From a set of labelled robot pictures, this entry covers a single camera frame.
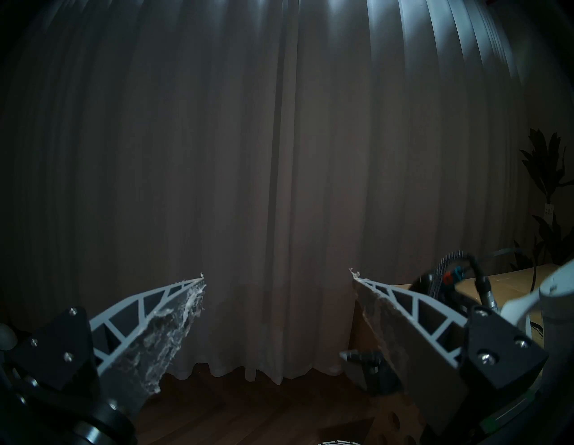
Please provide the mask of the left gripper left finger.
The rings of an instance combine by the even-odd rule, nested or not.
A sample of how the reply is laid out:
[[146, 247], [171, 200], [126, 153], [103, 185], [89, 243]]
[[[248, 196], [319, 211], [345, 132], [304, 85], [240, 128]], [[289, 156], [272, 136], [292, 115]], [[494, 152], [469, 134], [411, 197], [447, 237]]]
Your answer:
[[22, 377], [58, 392], [79, 393], [137, 416], [202, 312], [206, 282], [198, 278], [129, 296], [88, 320], [65, 308], [9, 350]]

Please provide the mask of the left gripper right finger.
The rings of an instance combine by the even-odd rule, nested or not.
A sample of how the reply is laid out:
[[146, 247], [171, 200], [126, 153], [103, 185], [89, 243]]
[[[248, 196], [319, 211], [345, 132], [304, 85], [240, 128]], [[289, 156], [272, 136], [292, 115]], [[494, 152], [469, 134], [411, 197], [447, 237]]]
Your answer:
[[491, 292], [465, 314], [422, 293], [351, 272], [363, 317], [435, 436], [468, 436], [526, 394], [549, 358], [495, 308]]

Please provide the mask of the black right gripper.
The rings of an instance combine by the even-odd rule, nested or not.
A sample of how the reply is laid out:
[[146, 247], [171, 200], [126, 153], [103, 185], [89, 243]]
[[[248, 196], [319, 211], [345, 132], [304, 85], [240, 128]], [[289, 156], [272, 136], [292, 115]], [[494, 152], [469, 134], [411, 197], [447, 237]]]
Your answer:
[[[415, 280], [410, 286], [410, 290], [431, 296], [433, 284], [439, 283], [438, 293], [433, 298], [461, 315], [468, 315], [470, 310], [478, 305], [478, 302], [456, 290], [456, 284], [462, 282], [469, 271], [470, 268], [454, 268], [445, 272], [441, 280], [437, 279], [435, 272], [427, 272]], [[478, 292], [481, 305], [498, 312], [498, 305], [495, 301], [489, 278], [479, 276], [475, 279], [475, 288]]]

